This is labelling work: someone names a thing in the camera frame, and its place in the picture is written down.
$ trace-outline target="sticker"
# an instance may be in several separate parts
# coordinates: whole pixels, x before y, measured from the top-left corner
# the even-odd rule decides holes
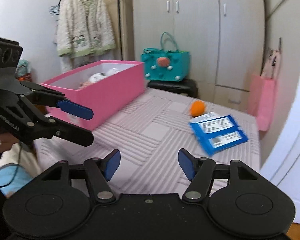
[[[221,116],[214,113],[214,112],[210,112],[210,113],[203,114],[203,115],[200,115],[198,117],[192,118],[190,120],[190,122],[191,123],[198,123],[198,122],[202,122],[202,121],[208,121],[208,120],[216,119],[216,118],[219,118],[219,117],[221,117]]]
[[[218,132],[234,126],[228,117],[202,122],[199,125],[204,133]]]
[[[213,148],[217,148],[220,147],[222,145],[237,141],[242,139],[241,135],[239,134],[239,132],[232,132],[232,133],[228,133],[226,135],[221,135],[212,139],[209,139],[211,145]]]
[[[69,119],[69,122],[72,123],[72,124],[75,124],[75,125],[79,125],[80,124],[80,118],[75,116],[75,115],[72,115],[72,114],[67,114],[68,115],[68,119]]]

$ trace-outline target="hanging sweater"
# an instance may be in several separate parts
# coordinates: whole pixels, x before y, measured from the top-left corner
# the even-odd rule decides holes
[[[114,34],[103,0],[62,0],[59,11],[58,55],[102,55],[115,48]]]

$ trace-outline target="black stool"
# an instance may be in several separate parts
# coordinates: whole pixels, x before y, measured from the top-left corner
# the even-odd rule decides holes
[[[184,79],[180,82],[151,80],[148,83],[149,88],[156,88],[176,94],[184,94],[189,97],[198,97],[197,84],[192,79]]]

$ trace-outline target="white wardrobe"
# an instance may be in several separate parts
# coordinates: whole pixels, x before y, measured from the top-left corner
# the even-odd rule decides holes
[[[244,111],[264,47],[263,0],[133,0],[135,59],[163,32],[190,51],[200,98]]]

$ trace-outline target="blue package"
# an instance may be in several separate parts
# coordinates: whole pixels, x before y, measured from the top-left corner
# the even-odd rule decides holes
[[[190,127],[209,156],[248,141],[248,137],[231,115],[191,122]]]

